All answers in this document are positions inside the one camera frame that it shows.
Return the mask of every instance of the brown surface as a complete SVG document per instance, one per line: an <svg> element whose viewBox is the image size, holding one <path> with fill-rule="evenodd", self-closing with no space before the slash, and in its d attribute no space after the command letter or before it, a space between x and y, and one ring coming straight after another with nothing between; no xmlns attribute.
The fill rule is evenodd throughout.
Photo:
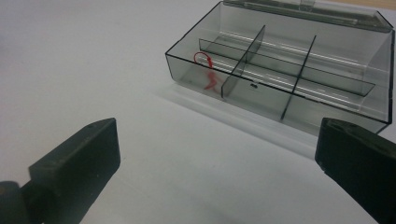
<svg viewBox="0 0 396 224"><path fill-rule="evenodd" d="M361 5L367 7L382 7L396 10L396 0L329 0L332 2Z"/></svg>

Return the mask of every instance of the clear acrylic organizer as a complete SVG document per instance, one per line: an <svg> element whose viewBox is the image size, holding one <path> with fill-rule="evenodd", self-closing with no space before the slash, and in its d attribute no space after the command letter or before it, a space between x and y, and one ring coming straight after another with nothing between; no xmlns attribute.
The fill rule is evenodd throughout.
<svg viewBox="0 0 396 224"><path fill-rule="evenodd" d="M392 123L393 27L314 1L219 2L166 53L174 81L318 135L323 118Z"/></svg>

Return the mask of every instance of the red cord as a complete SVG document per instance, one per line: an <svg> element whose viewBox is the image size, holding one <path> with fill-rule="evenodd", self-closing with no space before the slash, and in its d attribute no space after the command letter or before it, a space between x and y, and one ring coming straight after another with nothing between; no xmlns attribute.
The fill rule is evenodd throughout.
<svg viewBox="0 0 396 224"><path fill-rule="evenodd" d="M194 62L195 62L195 63L198 63L198 62L196 61L196 56L197 56L197 54L204 54L204 55L206 56L206 60L207 60L207 64L209 65L209 68L213 68L212 59L209 57L209 55L207 55L206 53L201 52L201 51L196 52L196 53L194 54ZM222 82L221 78L217 77L217 76L216 76L216 73L213 72L213 70L210 70L210 71L209 71L209 73L207 74L207 78L209 78L209 84L207 84L207 86L205 87L205 90L213 89L213 91L219 93L219 92L215 89L216 85L218 85L218 82L216 81L216 79L217 79L218 81Z"/></svg>

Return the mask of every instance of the storage box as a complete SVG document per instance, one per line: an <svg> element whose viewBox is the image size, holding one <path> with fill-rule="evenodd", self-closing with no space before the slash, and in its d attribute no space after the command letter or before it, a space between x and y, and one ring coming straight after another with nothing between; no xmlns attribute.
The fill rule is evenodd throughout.
<svg viewBox="0 0 396 224"><path fill-rule="evenodd" d="M174 81L318 134L323 118L392 122L393 27L312 2L219 2L166 53Z"/></svg>

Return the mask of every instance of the white table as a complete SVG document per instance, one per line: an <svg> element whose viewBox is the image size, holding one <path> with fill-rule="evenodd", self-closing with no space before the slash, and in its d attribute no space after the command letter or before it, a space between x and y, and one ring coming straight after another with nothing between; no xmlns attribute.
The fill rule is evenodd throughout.
<svg viewBox="0 0 396 224"><path fill-rule="evenodd" d="M83 223L375 223L316 165L316 137L171 79L164 53L216 3L1 1L0 181L114 117L121 167Z"/></svg>

